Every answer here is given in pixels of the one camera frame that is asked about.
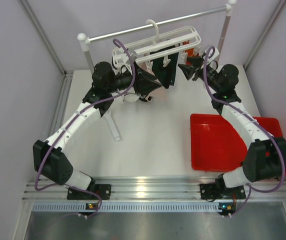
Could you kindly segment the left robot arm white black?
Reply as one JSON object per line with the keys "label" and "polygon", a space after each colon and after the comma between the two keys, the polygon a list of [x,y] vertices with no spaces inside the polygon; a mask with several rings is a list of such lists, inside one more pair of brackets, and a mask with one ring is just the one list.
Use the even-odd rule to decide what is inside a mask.
{"label": "left robot arm white black", "polygon": [[90,125],[106,114],[116,94],[133,89],[143,98],[161,88],[157,77],[134,64],[134,72],[128,69],[115,73],[110,63],[103,61],[94,66],[92,86],[73,115],[52,136],[33,145],[34,169],[58,185],[78,188],[82,197],[94,196],[94,179],[75,169],[70,154],[77,140]]}

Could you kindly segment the white clip sock hanger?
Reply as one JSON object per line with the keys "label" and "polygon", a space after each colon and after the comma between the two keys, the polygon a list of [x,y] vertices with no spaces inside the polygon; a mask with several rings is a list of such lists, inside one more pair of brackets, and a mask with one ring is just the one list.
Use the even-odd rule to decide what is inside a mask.
{"label": "white clip sock hanger", "polygon": [[201,36],[192,26],[184,26],[164,33],[159,32],[156,22],[149,19],[148,23],[155,28],[155,35],[124,44],[123,47],[115,44],[112,51],[112,70],[119,72],[122,67],[131,69],[128,51],[136,64],[151,63],[153,60],[164,58],[163,66],[170,63],[169,56],[179,54],[188,49],[195,49],[201,44]]}

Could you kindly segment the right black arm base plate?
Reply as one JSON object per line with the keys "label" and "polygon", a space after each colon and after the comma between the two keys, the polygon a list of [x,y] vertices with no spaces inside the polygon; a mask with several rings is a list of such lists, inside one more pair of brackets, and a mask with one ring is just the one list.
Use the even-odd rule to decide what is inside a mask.
{"label": "right black arm base plate", "polygon": [[214,183],[201,183],[200,187],[200,194],[201,199],[213,202],[215,200],[244,200],[246,198],[245,190],[243,186],[238,186],[234,188],[224,188],[219,189],[216,184]]}

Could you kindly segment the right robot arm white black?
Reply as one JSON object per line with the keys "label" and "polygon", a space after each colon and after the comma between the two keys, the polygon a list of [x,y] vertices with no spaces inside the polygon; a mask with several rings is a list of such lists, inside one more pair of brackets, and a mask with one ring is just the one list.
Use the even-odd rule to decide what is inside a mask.
{"label": "right robot arm white black", "polygon": [[240,167],[216,178],[217,194],[228,198],[234,188],[276,177],[279,183],[270,192],[278,190],[285,180],[286,140],[274,137],[245,109],[235,90],[239,82],[238,68],[226,64],[217,71],[210,61],[205,62],[204,55],[188,57],[187,60],[189,64],[178,64],[186,79],[204,82],[212,107],[233,127],[247,148]]}

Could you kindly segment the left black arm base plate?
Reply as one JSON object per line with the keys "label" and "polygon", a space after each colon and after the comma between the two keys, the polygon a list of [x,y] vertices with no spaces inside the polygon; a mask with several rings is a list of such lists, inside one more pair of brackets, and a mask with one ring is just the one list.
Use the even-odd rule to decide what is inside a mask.
{"label": "left black arm base plate", "polygon": [[109,200],[111,195],[111,184],[95,184],[90,190],[80,191],[68,188],[68,200],[97,200],[99,196],[102,200]]}

